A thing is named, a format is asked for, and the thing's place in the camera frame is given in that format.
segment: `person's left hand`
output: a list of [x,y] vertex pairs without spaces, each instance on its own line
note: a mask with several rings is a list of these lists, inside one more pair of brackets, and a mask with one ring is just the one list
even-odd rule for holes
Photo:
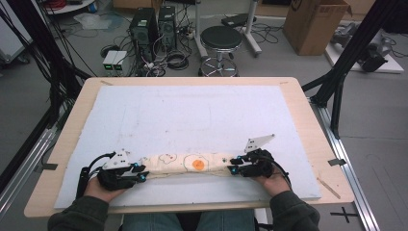
[[93,177],[89,180],[84,195],[93,196],[109,203],[125,191],[126,190],[108,191],[101,186],[97,177]]

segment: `sleeve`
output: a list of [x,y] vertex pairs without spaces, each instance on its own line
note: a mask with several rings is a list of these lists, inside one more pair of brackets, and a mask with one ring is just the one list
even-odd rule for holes
[[270,202],[273,216],[273,230],[319,230],[320,214],[318,210],[302,201],[294,192],[282,192]]
[[49,231],[103,231],[109,204],[92,196],[83,196],[48,220]]

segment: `stool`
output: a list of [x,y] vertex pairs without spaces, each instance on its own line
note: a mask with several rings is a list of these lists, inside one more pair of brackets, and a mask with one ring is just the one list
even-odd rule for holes
[[216,58],[209,58],[201,63],[199,76],[239,76],[237,66],[230,59],[222,58],[223,53],[237,50],[242,43],[242,35],[232,27],[214,26],[201,33],[201,43],[207,49],[217,52]]

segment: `person's right hand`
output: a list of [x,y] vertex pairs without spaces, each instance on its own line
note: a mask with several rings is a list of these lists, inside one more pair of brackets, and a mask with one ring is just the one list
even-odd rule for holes
[[275,172],[269,178],[266,178],[265,176],[258,176],[253,177],[252,179],[260,183],[272,197],[278,195],[279,193],[291,190],[288,182],[285,180],[279,170],[275,170]]
[[126,190],[108,191],[101,186],[97,177],[93,177],[89,180],[84,195],[93,196],[109,203],[125,191]]

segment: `floor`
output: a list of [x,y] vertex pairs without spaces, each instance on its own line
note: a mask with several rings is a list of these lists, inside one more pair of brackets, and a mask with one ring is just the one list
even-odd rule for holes
[[[109,30],[85,31],[73,24],[72,16],[59,18],[62,26],[69,29],[68,40],[88,66],[98,76],[104,76],[102,47],[120,40],[126,35],[129,22],[112,13],[104,18],[114,21]],[[206,17],[203,27],[220,23],[223,15]],[[279,27],[283,18],[262,18],[257,23]],[[260,42],[263,53],[254,58],[247,43],[235,52],[234,62],[241,76],[293,76],[301,85],[309,83],[330,70],[331,65],[324,55],[297,56],[288,44],[282,31],[271,32],[267,41]],[[408,38],[403,35],[388,35],[396,41],[394,49],[408,50]],[[183,71],[170,70],[166,76],[197,76],[199,53],[193,41],[189,57],[190,65]],[[408,69],[407,58],[396,61]],[[74,55],[79,68],[88,68]],[[13,158],[49,106],[49,85],[40,75],[34,62],[13,63],[0,69],[0,145],[2,161],[0,170]],[[382,230],[408,230],[408,72],[401,74],[364,73],[350,71],[344,83],[344,98],[340,117],[340,136],[351,164],[369,201],[376,221]],[[312,96],[317,90],[309,90]],[[39,173],[33,172],[13,205],[0,220],[0,230],[45,230],[46,218],[25,218],[23,210]],[[356,214],[353,204],[317,206],[321,214],[321,230],[364,230],[359,218],[333,216],[333,213]],[[106,230],[116,230],[119,216],[110,216]]]

